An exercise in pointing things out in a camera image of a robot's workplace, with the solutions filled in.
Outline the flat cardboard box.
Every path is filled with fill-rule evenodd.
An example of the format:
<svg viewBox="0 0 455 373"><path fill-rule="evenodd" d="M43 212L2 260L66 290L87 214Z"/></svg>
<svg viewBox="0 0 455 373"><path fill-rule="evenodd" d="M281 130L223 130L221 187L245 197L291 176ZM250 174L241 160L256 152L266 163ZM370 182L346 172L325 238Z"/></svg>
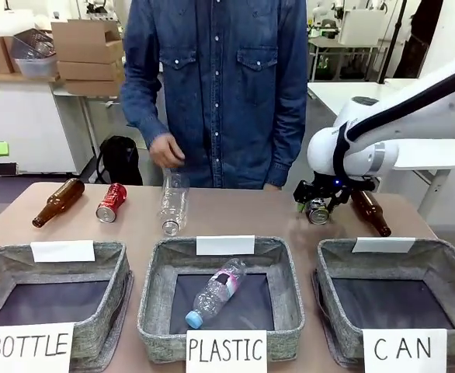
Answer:
<svg viewBox="0 0 455 373"><path fill-rule="evenodd" d="M110 64L59 61L58 72L66 81L122 81L123 64L114 61Z"/></svg>
<svg viewBox="0 0 455 373"><path fill-rule="evenodd" d="M80 96L118 96L123 78L111 81L64 80L64 87L70 93Z"/></svg>

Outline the white paper sign PLASTIC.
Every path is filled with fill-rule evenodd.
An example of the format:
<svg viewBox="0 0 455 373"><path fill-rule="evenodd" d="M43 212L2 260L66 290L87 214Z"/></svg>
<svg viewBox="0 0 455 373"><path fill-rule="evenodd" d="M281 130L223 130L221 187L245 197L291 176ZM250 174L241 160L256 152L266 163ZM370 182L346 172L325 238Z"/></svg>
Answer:
<svg viewBox="0 0 455 373"><path fill-rule="evenodd" d="M265 330L190 330L186 373L268 373Z"/></svg>

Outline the blue-capped clear plastic bottle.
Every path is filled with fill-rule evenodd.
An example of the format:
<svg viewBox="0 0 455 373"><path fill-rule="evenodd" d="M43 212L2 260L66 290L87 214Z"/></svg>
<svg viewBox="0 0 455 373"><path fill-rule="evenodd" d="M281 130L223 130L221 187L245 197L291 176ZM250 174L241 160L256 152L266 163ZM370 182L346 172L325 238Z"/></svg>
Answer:
<svg viewBox="0 0 455 373"><path fill-rule="evenodd" d="M227 261L196 295L192 309L185 316L189 327L199 329L219 314L246 275L246 264L239 258Z"/></svg>

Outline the large clear plastic bottle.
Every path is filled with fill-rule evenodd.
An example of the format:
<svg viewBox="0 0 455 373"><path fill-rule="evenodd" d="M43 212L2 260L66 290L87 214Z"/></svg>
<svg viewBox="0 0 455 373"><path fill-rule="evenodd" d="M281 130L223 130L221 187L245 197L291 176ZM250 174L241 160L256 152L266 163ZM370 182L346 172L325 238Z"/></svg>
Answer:
<svg viewBox="0 0 455 373"><path fill-rule="evenodd" d="M189 179L183 173L166 170L158 216L162 231L176 236L186 227L189 203Z"/></svg>

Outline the grey fabric basket marked bottle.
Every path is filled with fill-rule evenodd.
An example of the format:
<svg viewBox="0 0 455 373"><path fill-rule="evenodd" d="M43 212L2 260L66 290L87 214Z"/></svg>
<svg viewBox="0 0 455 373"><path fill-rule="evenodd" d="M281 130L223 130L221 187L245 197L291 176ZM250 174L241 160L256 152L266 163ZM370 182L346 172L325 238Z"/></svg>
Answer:
<svg viewBox="0 0 455 373"><path fill-rule="evenodd" d="M41 263L30 245L0 246L0 326L71 322L68 373L102 373L133 286L121 242L94 242L90 262Z"/></svg>

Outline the person's left forearm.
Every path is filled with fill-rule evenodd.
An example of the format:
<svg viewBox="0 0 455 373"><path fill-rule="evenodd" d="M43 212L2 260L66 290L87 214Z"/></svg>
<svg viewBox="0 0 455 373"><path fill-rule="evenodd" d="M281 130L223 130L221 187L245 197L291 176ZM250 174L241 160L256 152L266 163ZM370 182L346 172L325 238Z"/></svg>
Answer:
<svg viewBox="0 0 455 373"><path fill-rule="evenodd" d="M301 150L306 127L307 92L280 96L276 101L273 121L273 150L265 184L280 189Z"/></svg>

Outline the clear plastic storage bin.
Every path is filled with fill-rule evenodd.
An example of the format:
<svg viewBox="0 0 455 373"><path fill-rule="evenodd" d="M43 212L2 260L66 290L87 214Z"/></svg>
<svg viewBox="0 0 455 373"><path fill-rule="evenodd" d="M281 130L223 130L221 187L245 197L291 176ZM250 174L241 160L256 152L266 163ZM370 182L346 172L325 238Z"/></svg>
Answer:
<svg viewBox="0 0 455 373"><path fill-rule="evenodd" d="M54 41L45 32L30 29L12 37L10 57L20 73L27 78L54 78L58 76Z"/></svg>

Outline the small open cardboard box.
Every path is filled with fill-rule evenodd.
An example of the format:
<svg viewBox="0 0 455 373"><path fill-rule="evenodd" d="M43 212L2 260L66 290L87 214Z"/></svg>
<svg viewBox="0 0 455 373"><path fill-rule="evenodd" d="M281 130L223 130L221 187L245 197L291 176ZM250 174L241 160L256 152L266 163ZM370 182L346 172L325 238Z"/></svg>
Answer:
<svg viewBox="0 0 455 373"><path fill-rule="evenodd" d="M0 73L13 74L19 72L15 60L10 55L13 37L6 36L0 37Z"/></svg>

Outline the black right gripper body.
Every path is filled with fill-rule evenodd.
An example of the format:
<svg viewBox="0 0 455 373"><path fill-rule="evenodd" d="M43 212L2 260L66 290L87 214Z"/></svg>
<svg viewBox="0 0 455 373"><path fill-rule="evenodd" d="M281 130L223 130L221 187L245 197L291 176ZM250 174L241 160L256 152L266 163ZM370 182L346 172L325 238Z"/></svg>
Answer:
<svg viewBox="0 0 455 373"><path fill-rule="evenodd" d="M352 187L337 176L314 175L311 182L301 180L298 183L293 198L299 204L306 204L316 198L344 204L348 201L351 191Z"/></svg>

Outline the background person in black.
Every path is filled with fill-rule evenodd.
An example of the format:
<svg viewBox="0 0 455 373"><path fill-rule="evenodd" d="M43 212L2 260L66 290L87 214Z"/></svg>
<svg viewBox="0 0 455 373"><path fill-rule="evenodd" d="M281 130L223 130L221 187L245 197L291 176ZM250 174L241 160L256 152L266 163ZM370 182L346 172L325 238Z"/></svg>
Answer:
<svg viewBox="0 0 455 373"><path fill-rule="evenodd" d="M421 0L412 16L411 35L404 48L402 66L398 66L400 78L417 78L424 64L438 23L443 0Z"/></svg>

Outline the large open cardboard box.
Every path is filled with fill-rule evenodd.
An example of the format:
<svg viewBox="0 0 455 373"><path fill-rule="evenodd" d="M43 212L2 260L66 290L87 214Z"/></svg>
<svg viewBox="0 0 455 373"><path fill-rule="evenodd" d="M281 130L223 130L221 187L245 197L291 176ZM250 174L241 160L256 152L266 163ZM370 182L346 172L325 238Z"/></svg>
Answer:
<svg viewBox="0 0 455 373"><path fill-rule="evenodd" d="M59 61L110 64L124 56L115 21L69 19L51 27Z"/></svg>

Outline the white machine housing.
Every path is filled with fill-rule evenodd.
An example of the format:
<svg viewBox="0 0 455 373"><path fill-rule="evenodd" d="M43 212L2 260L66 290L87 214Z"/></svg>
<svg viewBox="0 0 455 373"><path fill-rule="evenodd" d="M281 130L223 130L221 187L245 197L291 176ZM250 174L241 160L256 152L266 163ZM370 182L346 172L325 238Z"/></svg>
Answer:
<svg viewBox="0 0 455 373"><path fill-rule="evenodd" d="M338 43L347 47L375 46L380 38L384 13L376 9L346 10Z"/></svg>

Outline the white paper sign BOTTLE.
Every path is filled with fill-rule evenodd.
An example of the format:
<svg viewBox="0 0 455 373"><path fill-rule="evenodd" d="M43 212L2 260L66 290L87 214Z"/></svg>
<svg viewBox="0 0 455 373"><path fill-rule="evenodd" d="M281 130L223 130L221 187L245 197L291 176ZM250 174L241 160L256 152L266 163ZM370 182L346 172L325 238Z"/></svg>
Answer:
<svg viewBox="0 0 455 373"><path fill-rule="evenodd" d="M0 373L69 373L74 326L0 326Z"/></svg>

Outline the black crushed drink can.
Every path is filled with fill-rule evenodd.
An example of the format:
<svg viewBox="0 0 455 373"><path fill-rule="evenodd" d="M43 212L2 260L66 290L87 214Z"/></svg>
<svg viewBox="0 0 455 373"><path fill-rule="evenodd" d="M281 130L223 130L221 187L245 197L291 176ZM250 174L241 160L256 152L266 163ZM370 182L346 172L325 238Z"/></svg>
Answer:
<svg viewBox="0 0 455 373"><path fill-rule="evenodd" d="M315 198L311 200L307 208L307 217L311 224L324 225L329 220L329 212L322 198Z"/></svg>

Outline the blank white paper label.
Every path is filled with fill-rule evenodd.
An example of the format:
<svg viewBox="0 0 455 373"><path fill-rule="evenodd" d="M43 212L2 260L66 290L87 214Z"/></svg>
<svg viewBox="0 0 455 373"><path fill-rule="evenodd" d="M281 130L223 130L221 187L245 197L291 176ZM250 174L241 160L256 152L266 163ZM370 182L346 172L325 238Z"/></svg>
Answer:
<svg viewBox="0 0 455 373"><path fill-rule="evenodd" d="M408 253L416 238L409 237L358 237L353 253Z"/></svg>
<svg viewBox="0 0 455 373"><path fill-rule="evenodd" d="M93 262L95 250L92 240L31 242L35 263Z"/></svg>
<svg viewBox="0 0 455 373"><path fill-rule="evenodd" d="M254 235L211 235L196 237L197 256L253 255Z"/></svg>

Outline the brown glass bottle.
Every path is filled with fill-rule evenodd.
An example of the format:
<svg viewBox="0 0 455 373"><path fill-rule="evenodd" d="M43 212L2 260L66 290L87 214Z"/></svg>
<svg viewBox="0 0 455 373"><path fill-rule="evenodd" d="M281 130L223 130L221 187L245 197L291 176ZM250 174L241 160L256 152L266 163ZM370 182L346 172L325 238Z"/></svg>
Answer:
<svg viewBox="0 0 455 373"><path fill-rule="evenodd" d="M43 227L52 218L71 208L82 196L85 191L85 184L76 178L72 178L63 183L53 194L51 194L44 208L32 220L36 228Z"/></svg>
<svg viewBox="0 0 455 373"><path fill-rule="evenodd" d="M382 237L389 237L391 229L384 219L382 207L370 191L354 190L351 194L356 213Z"/></svg>

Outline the grey fabric basket marked can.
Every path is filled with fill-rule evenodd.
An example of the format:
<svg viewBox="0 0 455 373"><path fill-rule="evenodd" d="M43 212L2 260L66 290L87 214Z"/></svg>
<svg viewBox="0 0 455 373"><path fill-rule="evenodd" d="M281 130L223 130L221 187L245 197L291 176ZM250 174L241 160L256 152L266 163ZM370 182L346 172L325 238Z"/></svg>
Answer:
<svg viewBox="0 0 455 373"><path fill-rule="evenodd" d="M335 361L363 367L363 329L445 329L455 368L455 247L416 239L408 253L353 253L355 243L317 248L313 288Z"/></svg>

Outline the white paper sign CAN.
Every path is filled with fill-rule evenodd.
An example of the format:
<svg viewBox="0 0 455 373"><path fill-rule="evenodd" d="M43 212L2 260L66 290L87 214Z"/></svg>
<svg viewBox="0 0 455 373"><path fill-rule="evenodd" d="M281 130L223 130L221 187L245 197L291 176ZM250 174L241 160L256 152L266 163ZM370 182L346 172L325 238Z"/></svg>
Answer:
<svg viewBox="0 0 455 373"><path fill-rule="evenodd" d="M364 329L365 373L446 373L445 329Z"/></svg>

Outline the black tripod pole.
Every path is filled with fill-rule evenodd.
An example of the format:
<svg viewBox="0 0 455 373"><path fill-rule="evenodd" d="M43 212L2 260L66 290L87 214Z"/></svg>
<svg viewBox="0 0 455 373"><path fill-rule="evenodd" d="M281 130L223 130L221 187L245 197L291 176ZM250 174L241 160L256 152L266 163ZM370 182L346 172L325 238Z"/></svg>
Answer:
<svg viewBox="0 0 455 373"><path fill-rule="evenodd" d="M408 2L408 0L401 0L401 7L400 7L400 10L399 10L396 22L394 24L394 31L393 31L391 39L390 39L390 44L389 44L388 48L386 49L386 55L384 57L384 63L382 64L382 68L380 70L380 74L379 74L379 77L378 77L378 80L377 80L377 83L380 84L380 85L383 85L385 83L387 70L388 70L389 64L391 62L392 54L394 52L394 46L395 46L395 44L397 42L397 38L398 38L398 34L399 34L399 31L400 31L400 28L401 28L402 19L403 19L403 15L405 13L405 8L406 8L406 5L407 5L407 2Z"/></svg>

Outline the grey fabric basket marked plastic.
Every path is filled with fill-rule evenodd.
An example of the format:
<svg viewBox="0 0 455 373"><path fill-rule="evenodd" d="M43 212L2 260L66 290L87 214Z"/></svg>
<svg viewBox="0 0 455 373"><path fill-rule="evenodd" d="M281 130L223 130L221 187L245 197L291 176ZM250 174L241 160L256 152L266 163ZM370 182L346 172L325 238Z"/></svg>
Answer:
<svg viewBox="0 0 455 373"><path fill-rule="evenodd" d="M197 255L195 238L175 237L155 245L138 310L137 330L150 361L186 359L185 316L209 278L232 258L245 263L245 278L203 328L265 330L268 361L296 358L305 316L288 245L279 237L257 236L253 254Z"/></svg>

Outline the person's right hand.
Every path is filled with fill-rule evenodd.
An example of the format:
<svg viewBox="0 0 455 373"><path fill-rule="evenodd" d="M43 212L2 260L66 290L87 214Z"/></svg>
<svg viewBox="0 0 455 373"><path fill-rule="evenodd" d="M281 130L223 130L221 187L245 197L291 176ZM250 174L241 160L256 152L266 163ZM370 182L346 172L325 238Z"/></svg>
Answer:
<svg viewBox="0 0 455 373"><path fill-rule="evenodd" d="M178 168L184 165L185 156L171 134L157 136L148 148L151 159L161 168Z"/></svg>

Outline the person in denim shirt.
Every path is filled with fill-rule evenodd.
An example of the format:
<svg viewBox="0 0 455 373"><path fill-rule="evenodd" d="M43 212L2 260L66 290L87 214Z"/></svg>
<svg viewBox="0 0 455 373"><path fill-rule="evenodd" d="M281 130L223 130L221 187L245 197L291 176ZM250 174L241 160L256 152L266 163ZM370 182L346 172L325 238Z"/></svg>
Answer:
<svg viewBox="0 0 455 373"><path fill-rule="evenodd" d="M131 1L125 79L162 84L158 118L185 156L170 170L192 187L279 190L265 184L274 113L307 91L306 28L306 0Z"/></svg>

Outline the person's right forearm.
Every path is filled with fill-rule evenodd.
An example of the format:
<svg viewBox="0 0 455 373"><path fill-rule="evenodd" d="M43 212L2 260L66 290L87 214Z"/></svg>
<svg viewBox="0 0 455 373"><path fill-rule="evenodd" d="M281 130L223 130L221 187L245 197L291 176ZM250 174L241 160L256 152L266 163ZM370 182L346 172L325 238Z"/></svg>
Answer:
<svg viewBox="0 0 455 373"><path fill-rule="evenodd" d="M148 150L157 137L168 133L167 126L158 118L157 99L161 88L158 78L148 81L126 77L120 94L124 116L131 127L140 131Z"/></svg>

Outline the black backpack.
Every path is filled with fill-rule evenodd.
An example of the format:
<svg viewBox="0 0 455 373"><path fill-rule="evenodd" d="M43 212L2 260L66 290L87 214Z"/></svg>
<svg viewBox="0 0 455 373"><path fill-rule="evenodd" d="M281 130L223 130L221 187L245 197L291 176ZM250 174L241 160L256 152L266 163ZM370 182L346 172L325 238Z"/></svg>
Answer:
<svg viewBox="0 0 455 373"><path fill-rule="evenodd" d="M104 172L108 174L109 184L143 185L138 150L133 139L114 135L100 145L96 160L96 180L107 184Z"/></svg>

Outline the red crushed drink can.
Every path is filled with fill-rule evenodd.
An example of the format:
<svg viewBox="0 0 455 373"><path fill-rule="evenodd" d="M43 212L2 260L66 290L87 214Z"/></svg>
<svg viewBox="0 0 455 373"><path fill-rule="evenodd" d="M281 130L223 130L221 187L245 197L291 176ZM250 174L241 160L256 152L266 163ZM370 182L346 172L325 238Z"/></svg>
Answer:
<svg viewBox="0 0 455 373"><path fill-rule="evenodd" d="M120 183L112 183L96 209L96 217L103 223L114 222L118 209L126 199L127 190L125 186Z"/></svg>

